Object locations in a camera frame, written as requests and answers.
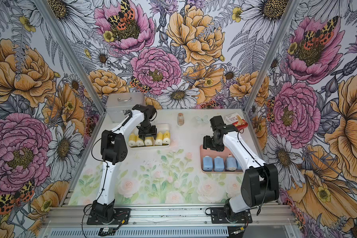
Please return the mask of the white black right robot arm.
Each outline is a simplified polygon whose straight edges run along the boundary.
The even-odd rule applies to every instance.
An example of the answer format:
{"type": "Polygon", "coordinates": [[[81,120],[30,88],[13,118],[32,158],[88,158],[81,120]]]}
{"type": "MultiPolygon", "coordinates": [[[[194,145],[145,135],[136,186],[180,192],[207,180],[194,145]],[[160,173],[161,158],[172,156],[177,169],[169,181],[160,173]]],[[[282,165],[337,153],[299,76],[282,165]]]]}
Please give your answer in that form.
{"type": "Polygon", "coordinates": [[[210,125],[213,135],[203,138],[203,149],[222,152],[228,148],[244,173],[240,192],[225,202],[227,221],[236,223],[256,207],[260,214],[263,204],[279,198],[278,169],[254,153],[242,133],[234,125],[225,124],[221,116],[212,117],[210,125]]]}

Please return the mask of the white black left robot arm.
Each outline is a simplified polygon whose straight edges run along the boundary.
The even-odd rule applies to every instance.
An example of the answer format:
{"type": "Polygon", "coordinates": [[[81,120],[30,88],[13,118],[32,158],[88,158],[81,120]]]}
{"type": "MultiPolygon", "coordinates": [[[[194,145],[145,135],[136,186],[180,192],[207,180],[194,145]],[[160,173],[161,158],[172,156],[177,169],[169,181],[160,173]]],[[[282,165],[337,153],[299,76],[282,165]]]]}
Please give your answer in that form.
{"type": "Polygon", "coordinates": [[[100,154],[103,164],[103,174],[100,183],[98,197],[92,203],[90,220],[88,224],[97,222],[110,224],[115,218],[115,195],[112,184],[116,177],[116,164],[122,162],[128,154],[126,139],[134,129],[138,129],[140,139],[156,137],[157,128],[151,124],[157,110],[154,106],[135,105],[125,112],[127,116],[118,126],[112,130],[104,130],[101,135],[100,154]]]}

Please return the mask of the yellow pencil sharpener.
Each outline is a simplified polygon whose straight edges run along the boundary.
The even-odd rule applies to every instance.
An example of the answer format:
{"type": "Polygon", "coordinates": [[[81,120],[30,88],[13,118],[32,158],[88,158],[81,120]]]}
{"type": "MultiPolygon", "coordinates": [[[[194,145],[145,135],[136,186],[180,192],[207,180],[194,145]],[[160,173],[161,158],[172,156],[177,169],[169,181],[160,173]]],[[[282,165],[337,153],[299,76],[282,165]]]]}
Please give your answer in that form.
{"type": "Polygon", "coordinates": [[[128,141],[128,145],[129,147],[136,147],[137,146],[137,136],[134,133],[131,133],[129,135],[129,141],[128,141]]]}
{"type": "Polygon", "coordinates": [[[136,145],[137,145],[137,147],[145,146],[144,140],[141,139],[139,136],[136,137],[136,145]]]}
{"type": "Polygon", "coordinates": [[[163,145],[169,145],[171,143],[171,134],[169,131],[163,133],[163,145]]]}
{"type": "Polygon", "coordinates": [[[161,146],[163,145],[163,134],[161,132],[157,133],[156,139],[155,139],[155,146],[161,146]]]}
{"type": "Polygon", "coordinates": [[[145,146],[153,146],[154,145],[154,138],[152,136],[145,137],[144,144],[145,144],[145,146]]]}

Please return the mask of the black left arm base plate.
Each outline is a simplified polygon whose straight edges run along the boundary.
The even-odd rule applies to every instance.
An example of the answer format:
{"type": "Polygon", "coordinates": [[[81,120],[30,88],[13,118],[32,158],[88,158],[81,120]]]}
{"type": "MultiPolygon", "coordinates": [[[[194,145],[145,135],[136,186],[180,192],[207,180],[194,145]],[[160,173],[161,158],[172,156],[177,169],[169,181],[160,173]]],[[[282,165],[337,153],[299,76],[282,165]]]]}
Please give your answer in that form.
{"type": "Polygon", "coordinates": [[[105,218],[100,218],[94,211],[91,211],[87,219],[87,225],[127,225],[129,223],[131,209],[114,208],[105,218]]]}

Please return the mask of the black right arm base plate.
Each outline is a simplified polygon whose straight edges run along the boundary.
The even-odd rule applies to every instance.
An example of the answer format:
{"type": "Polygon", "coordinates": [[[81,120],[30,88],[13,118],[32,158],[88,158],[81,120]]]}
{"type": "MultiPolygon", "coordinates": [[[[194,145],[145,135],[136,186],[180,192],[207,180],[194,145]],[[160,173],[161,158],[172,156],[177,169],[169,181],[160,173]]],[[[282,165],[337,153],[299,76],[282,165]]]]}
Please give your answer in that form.
{"type": "Polygon", "coordinates": [[[211,218],[212,224],[250,224],[252,216],[249,210],[234,213],[224,207],[209,207],[205,209],[205,215],[211,218]]]}

